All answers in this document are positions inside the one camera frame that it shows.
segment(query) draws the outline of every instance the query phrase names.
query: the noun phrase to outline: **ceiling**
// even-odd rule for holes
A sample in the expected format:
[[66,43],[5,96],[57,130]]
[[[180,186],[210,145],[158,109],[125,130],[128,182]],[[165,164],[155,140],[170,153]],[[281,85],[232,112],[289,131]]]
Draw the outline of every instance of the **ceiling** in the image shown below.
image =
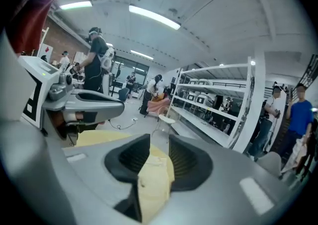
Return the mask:
[[[56,0],[55,4],[78,1],[84,0]],[[291,60],[303,65],[317,52],[311,23],[297,0],[91,1],[93,7],[57,10],[55,15],[81,36],[100,27],[119,56],[162,70],[197,62],[209,66],[246,62],[256,44],[270,52],[296,53]],[[130,13],[129,4],[177,21],[181,28],[174,30]],[[130,54],[130,50],[154,60]]]

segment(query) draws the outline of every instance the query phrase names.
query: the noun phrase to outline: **yellow cloth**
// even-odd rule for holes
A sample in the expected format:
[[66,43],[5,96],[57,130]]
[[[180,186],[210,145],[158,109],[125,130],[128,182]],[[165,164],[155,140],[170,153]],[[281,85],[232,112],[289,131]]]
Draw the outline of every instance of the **yellow cloth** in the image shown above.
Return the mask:
[[[79,134],[76,147],[90,146],[129,137],[113,131],[84,131]],[[170,197],[174,171],[171,159],[150,144],[150,155],[138,174],[138,195],[143,224],[148,223]]]
[[164,93],[159,94],[157,97],[153,97],[151,101],[161,101],[164,98]]

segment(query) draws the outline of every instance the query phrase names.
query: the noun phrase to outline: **white pillar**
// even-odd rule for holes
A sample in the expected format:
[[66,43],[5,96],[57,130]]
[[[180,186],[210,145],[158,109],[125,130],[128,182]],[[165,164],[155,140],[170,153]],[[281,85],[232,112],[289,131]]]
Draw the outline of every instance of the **white pillar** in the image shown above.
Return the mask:
[[251,98],[251,104],[244,127],[240,133],[238,141],[233,147],[233,150],[243,153],[247,147],[250,138],[256,127],[259,114],[262,108],[265,91],[265,56],[264,50],[261,48],[255,49],[255,76],[254,76],[254,92]]

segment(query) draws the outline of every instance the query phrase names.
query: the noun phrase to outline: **white shelving unit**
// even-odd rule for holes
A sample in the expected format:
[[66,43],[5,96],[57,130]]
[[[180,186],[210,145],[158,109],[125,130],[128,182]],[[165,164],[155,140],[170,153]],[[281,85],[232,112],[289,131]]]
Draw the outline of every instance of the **white shelving unit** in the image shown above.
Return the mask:
[[[209,136],[212,140],[219,143],[223,147],[229,147],[233,142],[233,139],[237,139],[239,135],[239,125],[244,120],[244,113],[246,111],[246,106],[249,104],[247,102],[248,98],[251,97],[250,95],[250,82],[251,82],[251,58],[249,57],[246,64],[236,64],[236,65],[225,65],[225,66],[214,66],[214,67],[207,67],[201,69],[195,69],[190,71],[182,71],[179,76],[187,75],[190,78],[197,78],[197,79],[207,79],[210,84],[177,84],[175,92],[173,94],[170,109],[173,109],[176,113],[178,113],[181,117],[187,120],[190,124],[196,127],[198,130]],[[182,87],[183,89],[189,91],[199,91],[203,93],[212,93],[215,95],[222,95],[222,96],[230,96],[232,98],[238,98],[242,100],[240,112],[238,116],[229,115],[228,113],[213,109],[212,107],[208,107],[204,104],[197,103],[196,101],[187,100],[186,98],[182,98],[176,95],[176,90],[178,87]],[[225,134],[221,130],[217,129],[216,127],[210,125],[208,122],[204,121],[203,119],[195,116],[194,114],[190,113],[189,111],[185,110],[184,108],[179,108],[173,106],[173,100],[179,99],[186,103],[190,103],[194,106],[200,107],[202,109],[212,111],[224,117],[230,118],[235,121],[235,125],[232,129],[232,132],[229,135]],[[187,136],[197,136],[194,132],[192,132],[185,124],[183,125],[176,125],[176,129],[178,134],[184,136],[184,132]]]

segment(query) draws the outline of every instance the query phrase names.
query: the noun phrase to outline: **blue shirt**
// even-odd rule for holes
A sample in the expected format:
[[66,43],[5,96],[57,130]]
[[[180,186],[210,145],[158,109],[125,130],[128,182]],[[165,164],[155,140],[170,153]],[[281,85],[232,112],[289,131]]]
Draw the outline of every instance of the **blue shirt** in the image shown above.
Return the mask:
[[290,112],[291,123],[288,130],[295,131],[299,135],[306,134],[308,124],[314,120],[312,108],[312,104],[307,100],[292,105]]

